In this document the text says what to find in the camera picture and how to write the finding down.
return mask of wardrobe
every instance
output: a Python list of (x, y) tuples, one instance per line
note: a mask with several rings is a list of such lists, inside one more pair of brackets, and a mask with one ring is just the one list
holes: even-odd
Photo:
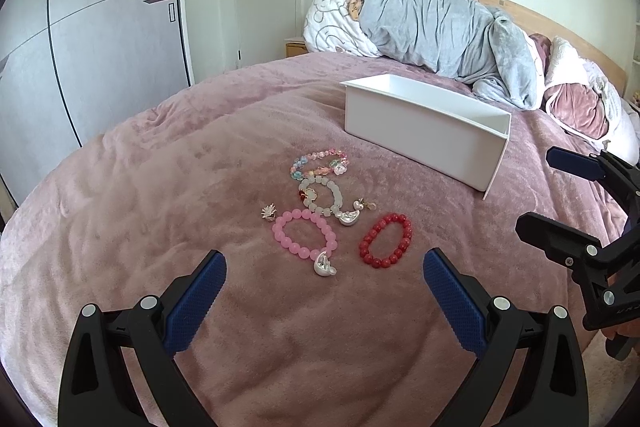
[(188, 87), (178, 0), (6, 0), (0, 175), (17, 204), (73, 151)]

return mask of wooden nightstand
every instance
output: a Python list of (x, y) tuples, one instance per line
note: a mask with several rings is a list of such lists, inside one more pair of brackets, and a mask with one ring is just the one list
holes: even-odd
[(298, 55), (306, 55), (308, 53), (305, 41), (300, 37), (294, 39), (285, 39), (284, 47), (285, 56), (287, 58), (298, 57)]

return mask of white plastic storage bin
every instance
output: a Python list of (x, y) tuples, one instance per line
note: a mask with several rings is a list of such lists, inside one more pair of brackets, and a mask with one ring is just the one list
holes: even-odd
[(509, 142), (510, 113), (394, 74), (343, 84), (345, 131), (451, 176), (486, 197)]

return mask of pink bedspread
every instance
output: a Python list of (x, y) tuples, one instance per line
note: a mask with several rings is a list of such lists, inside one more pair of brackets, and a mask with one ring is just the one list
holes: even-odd
[[(0, 360), (46, 427), (56, 422), (81, 307), (120, 309), (159, 294), (212, 248), (226, 256), (226, 284), (176, 360), (221, 427), (430, 425), (474, 359), (423, 282), (431, 247), (521, 308), (567, 305), (588, 344), (593, 334), (581, 329), (582, 300), (567, 270), (513, 230), (534, 210), (605, 244), (619, 235), (625, 216), (600, 188), (545, 164), (552, 145), (587, 146), (542, 111), (514, 112), (504, 161), (482, 201), (460, 182), (345, 133), (338, 81), (387, 72), (468, 93), (385, 58), (312, 54), (254, 66), (131, 118), (36, 188), (0, 243)], [(378, 210), (351, 228), (330, 220), (338, 274), (324, 279), (274, 242), (260, 208), (300, 206), (290, 163), (329, 147), (350, 155), (336, 180), (345, 206), (364, 196)], [(318, 201), (325, 197), (320, 191)], [(357, 245), (386, 212), (409, 216), (414, 240), (397, 265), (374, 270)], [(319, 231), (306, 225), (287, 232), (317, 246)], [(398, 238), (387, 230), (372, 250), (382, 254)], [(131, 372), (140, 383), (139, 367)], [(138, 388), (150, 420), (163, 425), (148, 389)]]

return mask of wooden headboard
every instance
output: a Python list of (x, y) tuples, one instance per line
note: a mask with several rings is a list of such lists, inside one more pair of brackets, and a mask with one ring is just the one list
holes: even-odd
[(592, 60), (607, 75), (609, 82), (613, 84), (620, 96), (624, 96), (626, 87), (626, 72), (607, 55), (598, 48), (589, 44), (586, 40), (579, 37), (571, 30), (559, 25), (551, 19), (540, 15), (524, 6), (516, 4), (509, 0), (479, 0), (486, 6), (498, 6), (507, 12), (513, 21), (520, 26), (527, 34), (540, 33), (546, 35), (550, 39), (560, 36), (569, 41), (572, 46), (578, 50), (580, 57)]

